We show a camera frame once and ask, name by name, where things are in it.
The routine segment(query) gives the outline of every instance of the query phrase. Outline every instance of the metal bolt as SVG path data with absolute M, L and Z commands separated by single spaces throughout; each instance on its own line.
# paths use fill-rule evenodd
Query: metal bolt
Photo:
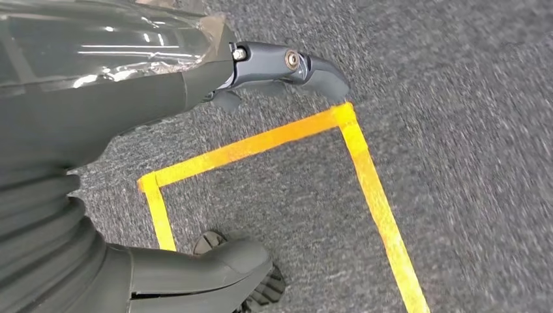
M 232 51 L 232 58 L 234 61 L 242 61 L 246 59 L 246 57 L 248 57 L 248 54 L 243 48 L 236 48 Z
M 299 55 L 296 51 L 288 50 L 285 56 L 286 66 L 291 70 L 297 70 L 299 66 Z

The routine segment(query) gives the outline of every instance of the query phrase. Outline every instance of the yellow tape line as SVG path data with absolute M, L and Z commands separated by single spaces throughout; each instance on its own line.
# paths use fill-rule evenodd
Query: yellow tape line
M 349 102 L 143 176 L 139 186 L 148 200 L 160 248 L 176 250 L 160 187 L 334 127 L 342 131 L 407 311 L 429 313 L 430 309 L 370 157 L 365 137 L 357 123 L 353 105 Z
M 159 249 L 176 251 L 177 247 L 175 246 L 175 239 L 173 238 L 173 233 L 171 232 L 171 224 L 169 223 L 167 208 L 165 208 L 163 195 L 161 194 L 161 190 L 156 182 L 155 174 L 150 173 L 144 175 L 138 181 L 138 185 L 148 200 L 148 206 L 150 207 L 150 214 L 152 215 Z
M 353 107 L 351 105 L 340 106 L 333 108 L 332 111 L 350 151 L 359 184 L 365 195 L 370 214 L 382 237 L 405 307 L 409 313 L 429 313 L 430 308 L 401 239 Z

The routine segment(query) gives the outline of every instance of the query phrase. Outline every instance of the plastic covering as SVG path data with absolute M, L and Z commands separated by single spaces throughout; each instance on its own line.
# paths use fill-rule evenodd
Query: plastic covering
M 0 3 L 0 97 L 182 72 L 217 56 L 223 15 L 201 0 L 55 0 Z

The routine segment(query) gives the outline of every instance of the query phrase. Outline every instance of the prosthetic foot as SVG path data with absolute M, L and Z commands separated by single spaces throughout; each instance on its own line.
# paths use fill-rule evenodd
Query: prosthetic foot
M 194 245 L 194 255 L 202 256 L 212 249 L 228 244 L 223 235 L 215 231 L 205 232 Z M 246 300 L 237 308 L 234 313 L 258 313 L 267 305 L 277 303 L 284 290 L 286 283 L 278 267 L 273 264 L 273 268 L 260 282 L 256 289 L 246 298 Z
M 259 243 L 198 245 L 201 256 L 106 243 L 68 196 L 80 187 L 68 171 L 202 101 L 233 108 L 243 86 L 342 100 L 343 74 L 239 42 L 220 16 L 127 0 L 6 0 L 0 16 L 0 312 L 228 313 L 278 300 L 284 283 Z

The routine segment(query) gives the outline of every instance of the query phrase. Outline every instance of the robotic foot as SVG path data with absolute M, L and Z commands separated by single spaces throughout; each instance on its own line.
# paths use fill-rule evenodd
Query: robotic foot
M 227 242 L 226 238 L 220 233 L 207 231 L 196 241 L 193 254 L 195 256 L 204 255 Z M 279 302 L 285 289 L 286 283 L 284 277 L 278 267 L 273 264 L 273 268 L 270 272 L 267 273 L 256 289 L 252 291 L 241 306 L 234 310 L 233 313 L 261 312 L 266 306 Z

